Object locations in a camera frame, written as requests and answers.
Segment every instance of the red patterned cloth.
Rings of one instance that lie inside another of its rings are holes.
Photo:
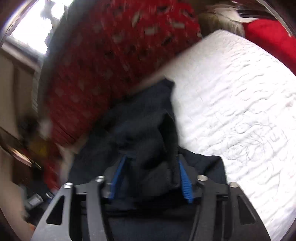
[[[290,37],[279,21],[259,19],[243,26],[246,39],[272,54],[296,75],[296,38]]]
[[[47,96],[52,139],[72,144],[145,76],[200,40],[186,3],[101,0],[73,31]]]

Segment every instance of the silver screw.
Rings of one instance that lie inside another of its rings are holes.
[[[197,179],[198,179],[199,181],[206,181],[206,180],[207,180],[207,176],[204,176],[204,175],[198,175],[198,176],[197,176]]]
[[[230,186],[231,188],[238,188],[238,187],[239,187],[239,185],[238,185],[236,182],[230,182],[230,183],[229,183],[229,186]]]
[[[96,177],[96,182],[103,182],[103,181],[105,181],[105,177],[104,176],[98,176],[98,177]]]
[[[73,183],[65,183],[64,188],[71,188],[73,186]]]

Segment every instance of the white quilted blanket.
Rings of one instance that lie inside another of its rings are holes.
[[[296,217],[296,76],[248,40],[216,31],[147,80],[176,83],[180,146],[221,156],[272,241]]]

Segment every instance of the window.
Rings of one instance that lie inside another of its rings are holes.
[[[26,13],[8,41],[25,51],[43,56],[46,43],[73,0],[38,0]]]

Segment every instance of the black garment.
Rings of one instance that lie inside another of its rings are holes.
[[[226,184],[220,157],[178,147],[173,86],[163,80],[115,106],[75,157],[69,175],[74,185],[103,175],[123,155],[128,158],[117,199],[105,205],[115,241],[188,240],[196,204],[182,195],[179,159],[195,176]]]

